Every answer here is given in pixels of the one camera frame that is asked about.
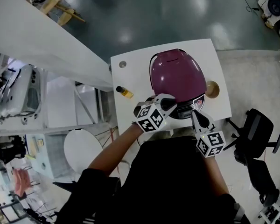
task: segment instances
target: person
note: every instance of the person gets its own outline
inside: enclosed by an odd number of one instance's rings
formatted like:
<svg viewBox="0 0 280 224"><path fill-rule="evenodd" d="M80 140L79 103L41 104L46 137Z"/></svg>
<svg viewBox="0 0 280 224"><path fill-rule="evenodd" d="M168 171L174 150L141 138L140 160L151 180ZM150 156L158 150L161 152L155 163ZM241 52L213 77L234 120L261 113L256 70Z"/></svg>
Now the person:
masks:
<svg viewBox="0 0 280 224"><path fill-rule="evenodd" d="M109 175L142 133L132 124L93 160L57 224L249 223L215 158L197 151L190 128L176 130L171 138L169 132L158 132L143 143L124 185L114 192Z"/></svg>

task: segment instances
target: green floor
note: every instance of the green floor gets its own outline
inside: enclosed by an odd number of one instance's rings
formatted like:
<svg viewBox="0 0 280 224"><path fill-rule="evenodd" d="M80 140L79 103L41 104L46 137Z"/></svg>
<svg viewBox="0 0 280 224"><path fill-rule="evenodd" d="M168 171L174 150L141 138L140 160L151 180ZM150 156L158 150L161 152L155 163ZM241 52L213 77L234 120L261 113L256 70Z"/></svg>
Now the green floor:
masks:
<svg viewBox="0 0 280 224"><path fill-rule="evenodd" d="M256 0L247 0L257 7ZM98 56L211 38L216 50L280 50L280 38L244 0L67 0L86 20L64 28Z"/></svg>

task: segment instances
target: pink chair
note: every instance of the pink chair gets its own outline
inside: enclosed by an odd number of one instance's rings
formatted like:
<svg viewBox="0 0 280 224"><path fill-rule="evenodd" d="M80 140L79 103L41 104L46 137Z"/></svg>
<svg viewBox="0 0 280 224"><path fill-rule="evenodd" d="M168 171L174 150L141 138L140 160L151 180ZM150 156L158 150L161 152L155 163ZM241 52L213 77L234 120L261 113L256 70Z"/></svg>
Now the pink chair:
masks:
<svg viewBox="0 0 280 224"><path fill-rule="evenodd" d="M14 182L15 182L14 193L16 195L18 195L19 197L22 197L28 188L39 184L39 183L37 183L37 184L31 185L29 174L28 174L27 170L24 170L21 168L14 169L13 175L14 175Z"/></svg>

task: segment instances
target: brown bowl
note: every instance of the brown bowl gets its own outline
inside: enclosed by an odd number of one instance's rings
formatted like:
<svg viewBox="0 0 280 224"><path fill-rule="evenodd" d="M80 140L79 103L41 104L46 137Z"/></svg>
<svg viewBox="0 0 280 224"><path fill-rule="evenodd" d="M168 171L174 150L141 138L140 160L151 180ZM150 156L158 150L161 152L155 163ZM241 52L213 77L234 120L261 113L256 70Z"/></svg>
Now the brown bowl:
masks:
<svg viewBox="0 0 280 224"><path fill-rule="evenodd" d="M220 93L220 87L215 81L208 81L206 83L206 93L205 95L208 98L214 99L217 98Z"/></svg>

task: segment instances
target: forearm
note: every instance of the forearm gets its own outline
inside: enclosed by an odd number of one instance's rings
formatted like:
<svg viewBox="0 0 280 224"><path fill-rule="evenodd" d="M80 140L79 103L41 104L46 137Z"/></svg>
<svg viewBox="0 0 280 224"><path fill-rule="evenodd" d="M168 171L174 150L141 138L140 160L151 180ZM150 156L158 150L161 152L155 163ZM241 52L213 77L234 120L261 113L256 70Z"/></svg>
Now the forearm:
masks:
<svg viewBox="0 0 280 224"><path fill-rule="evenodd" d="M102 170L107 176L118 166L130 146L143 133L138 125L131 125L122 135L105 148L88 168Z"/></svg>
<svg viewBox="0 0 280 224"><path fill-rule="evenodd" d="M214 157L204 158L204 164L208 173L208 178L210 181L211 189L215 196L220 196L222 194L229 194L227 185L224 178L220 172L217 161Z"/></svg>

